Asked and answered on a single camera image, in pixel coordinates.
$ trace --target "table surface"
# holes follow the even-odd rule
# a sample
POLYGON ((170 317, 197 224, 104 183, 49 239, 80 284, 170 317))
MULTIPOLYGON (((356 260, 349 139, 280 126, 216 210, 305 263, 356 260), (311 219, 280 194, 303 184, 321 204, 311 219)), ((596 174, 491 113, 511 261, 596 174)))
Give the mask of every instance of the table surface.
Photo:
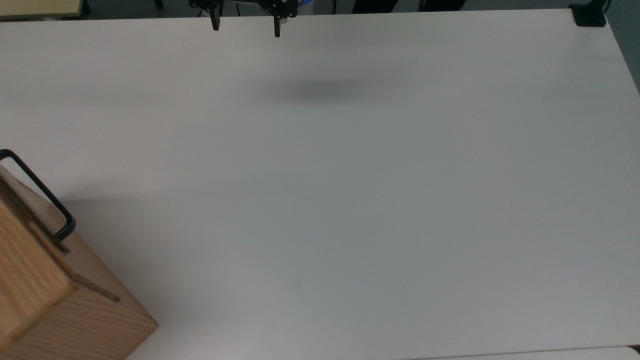
POLYGON ((459 360, 638 360, 640 355, 628 347, 592 348, 523 354, 487 355, 455 358, 459 360))
POLYGON ((0 24, 0 144, 159 323, 131 359, 640 343, 640 97, 569 10, 0 24))
POLYGON ((0 19, 79 16, 82 0, 2 0, 0 19))

